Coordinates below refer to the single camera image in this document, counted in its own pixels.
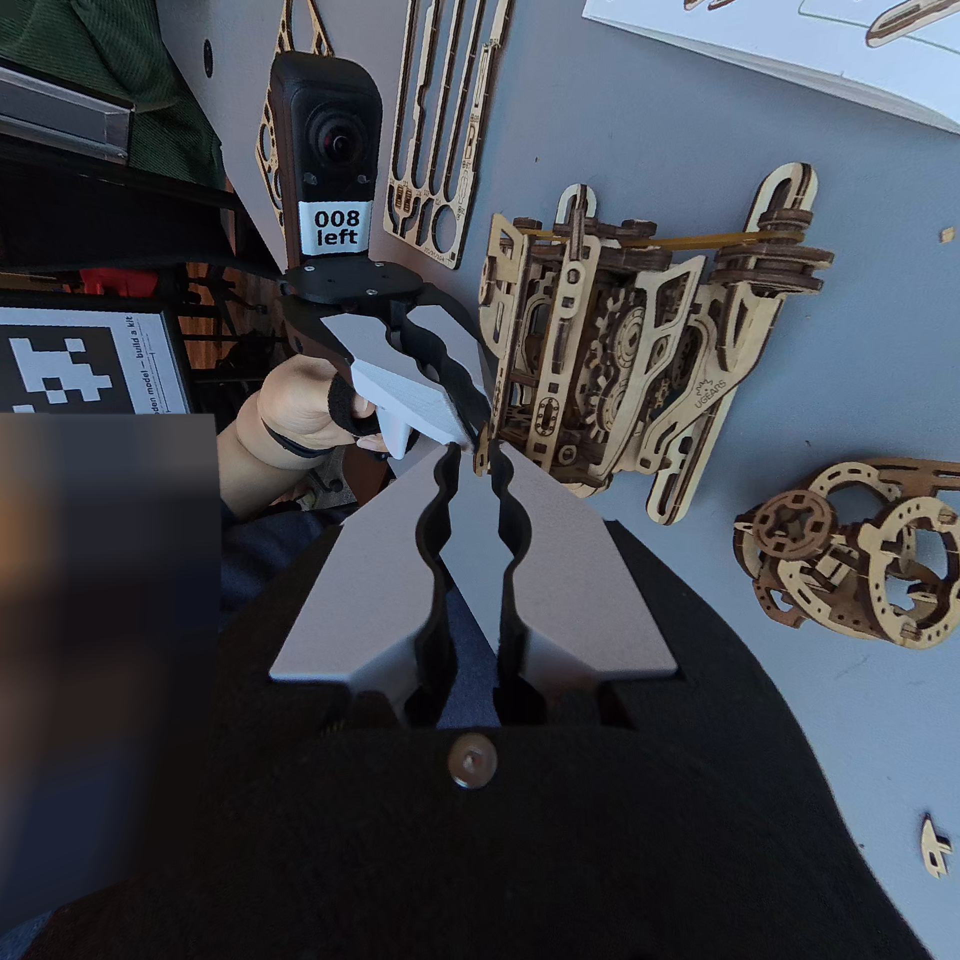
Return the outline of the black framed marker sign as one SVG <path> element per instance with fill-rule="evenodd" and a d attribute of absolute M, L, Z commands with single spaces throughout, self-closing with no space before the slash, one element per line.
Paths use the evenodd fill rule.
<path fill-rule="evenodd" d="M 1 412 L 188 414 L 195 410 L 176 321 L 159 301 L 1 295 Z"/>

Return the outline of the person's left forearm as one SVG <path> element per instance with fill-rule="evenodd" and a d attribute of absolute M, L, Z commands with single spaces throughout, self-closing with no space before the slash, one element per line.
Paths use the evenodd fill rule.
<path fill-rule="evenodd" d="M 237 422 L 217 437 L 220 496 L 239 521 L 246 521 L 285 498 L 319 462 L 299 458 L 280 448 L 276 466 L 247 450 L 237 433 Z"/>

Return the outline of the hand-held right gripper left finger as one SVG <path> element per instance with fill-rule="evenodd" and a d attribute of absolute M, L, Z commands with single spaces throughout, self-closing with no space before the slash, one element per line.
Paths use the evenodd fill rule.
<path fill-rule="evenodd" d="M 377 691 L 436 724 L 457 671 L 440 553 L 460 460 L 457 445 L 434 450 L 342 523 L 270 678 Z"/>

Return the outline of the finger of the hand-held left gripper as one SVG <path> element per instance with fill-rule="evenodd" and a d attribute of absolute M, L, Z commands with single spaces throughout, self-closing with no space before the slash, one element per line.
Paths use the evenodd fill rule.
<path fill-rule="evenodd" d="M 376 406 L 389 450 L 405 450 L 410 429 L 428 437 L 407 421 L 405 390 L 437 381 L 431 366 L 423 367 L 405 353 L 406 314 L 401 314 L 399 325 L 393 330 L 380 318 L 350 313 L 334 314 L 320 321 L 329 341 L 338 342 L 349 358 L 347 367 L 354 390 Z M 437 442 L 456 443 L 464 450 L 473 450 L 469 442 L 465 446 L 456 440 Z"/>
<path fill-rule="evenodd" d="M 406 388 L 407 422 L 441 443 L 480 450 L 492 409 L 479 342 L 445 306 L 425 303 L 407 311 L 405 354 L 437 377 L 429 386 Z"/>

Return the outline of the red tool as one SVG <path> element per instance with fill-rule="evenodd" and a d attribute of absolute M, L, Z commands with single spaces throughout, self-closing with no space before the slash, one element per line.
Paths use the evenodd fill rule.
<path fill-rule="evenodd" d="M 83 292 L 89 296 L 150 299 L 160 284 L 160 276 L 153 270 L 91 268 L 78 273 Z"/>

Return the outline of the silver metal case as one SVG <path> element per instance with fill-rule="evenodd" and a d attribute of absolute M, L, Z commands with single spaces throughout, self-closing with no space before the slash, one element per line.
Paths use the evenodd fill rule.
<path fill-rule="evenodd" d="M 126 99 L 1 61 L 4 135 L 127 166 L 135 111 Z"/>

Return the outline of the long wooden part sheet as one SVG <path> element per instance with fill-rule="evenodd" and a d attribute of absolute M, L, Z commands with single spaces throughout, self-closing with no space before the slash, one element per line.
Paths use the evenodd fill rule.
<path fill-rule="evenodd" d="M 462 258 L 514 2 L 410 1 L 385 230 L 448 269 Z"/>

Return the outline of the white instruction booklet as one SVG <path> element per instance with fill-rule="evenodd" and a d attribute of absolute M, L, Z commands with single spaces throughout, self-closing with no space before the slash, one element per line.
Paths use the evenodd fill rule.
<path fill-rule="evenodd" d="M 957 1 L 589 1 L 582 17 L 959 132 Z"/>

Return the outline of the wooden submarine model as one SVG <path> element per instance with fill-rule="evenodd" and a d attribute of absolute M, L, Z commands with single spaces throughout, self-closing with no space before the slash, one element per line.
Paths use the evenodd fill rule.
<path fill-rule="evenodd" d="M 474 466 L 499 441 L 581 498 L 652 474 L 649 517 L 682 519 L 787 296 L 819 292 L 834 262 L 803 244 L 817 189 L 810 164 L 784 164 L 742 230 L 714 236 L 602 222 L 585 184 L 551 225 L 495 214 L 479 325 L 498 366 Z"/>

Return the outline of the green cloth bag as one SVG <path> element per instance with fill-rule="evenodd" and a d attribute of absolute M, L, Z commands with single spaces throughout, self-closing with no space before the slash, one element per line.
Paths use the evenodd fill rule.
<path fill-rule="evenodd" d="M 3 1 L 2 57 L 135 106 L 129 165 L 221 189 L 221 142 L 168 54 L 154 1 Z"/>

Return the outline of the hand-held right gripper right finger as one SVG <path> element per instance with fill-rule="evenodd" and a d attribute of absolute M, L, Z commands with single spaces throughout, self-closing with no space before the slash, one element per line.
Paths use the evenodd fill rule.
<path fill-rule="evenodd" d="M 601 516 L 510 445 L 489 453 L 503 578 L 498 687 L 504 725 L 542 723 L 570 690 L 672 677 L 677 662 Z"/>

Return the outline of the round wooden cage assembly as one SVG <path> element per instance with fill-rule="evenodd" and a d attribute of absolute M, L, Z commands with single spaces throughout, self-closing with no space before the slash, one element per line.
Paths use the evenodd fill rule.
<path fill-rule="evenodd" d="M 838 462 L 742 513 L 733 551 L 769 618 L 928 650 L 958 627 L 957 462 Z"/>

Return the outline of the perforated wooden part sheet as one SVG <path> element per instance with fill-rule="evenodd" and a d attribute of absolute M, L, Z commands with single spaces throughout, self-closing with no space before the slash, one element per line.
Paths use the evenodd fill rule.
<path fill-rule="evenodd" d="M 284 1 L 273 54 L 296 51 L 317 56 L 333 56 L 318 1 Z M 265 97 L 256 140 L 256 157 L 267 188 L 274 216 L 283 227 L 282 191 L 277 156 L 274 119 L 269 98 Z"/>

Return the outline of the small notched wooden part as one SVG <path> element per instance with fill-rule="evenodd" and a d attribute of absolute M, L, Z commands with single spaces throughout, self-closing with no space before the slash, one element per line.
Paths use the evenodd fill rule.
<path fill-rule="evenodd" d="M 948 858 L 954 855 L 952 842 L 941 836 L 929 812 L 921 819 L 919 848 L 925 870 L 936 880 L 949 875 Z"/>

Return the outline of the person's left hand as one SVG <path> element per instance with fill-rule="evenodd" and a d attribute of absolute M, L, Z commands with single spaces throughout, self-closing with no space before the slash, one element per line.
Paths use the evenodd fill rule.
<path fill-rule="evenodd" d="M 235 420 L 238 444 L 261 464 L 287 473 L 307 470 L 326 451 L 340 447 L 359 444 L 385 452 L 381 434 L 356 439 L 334 422 L 330 389 L 335 376 L 329 361 L 304 355 L 276 367 Z"/>

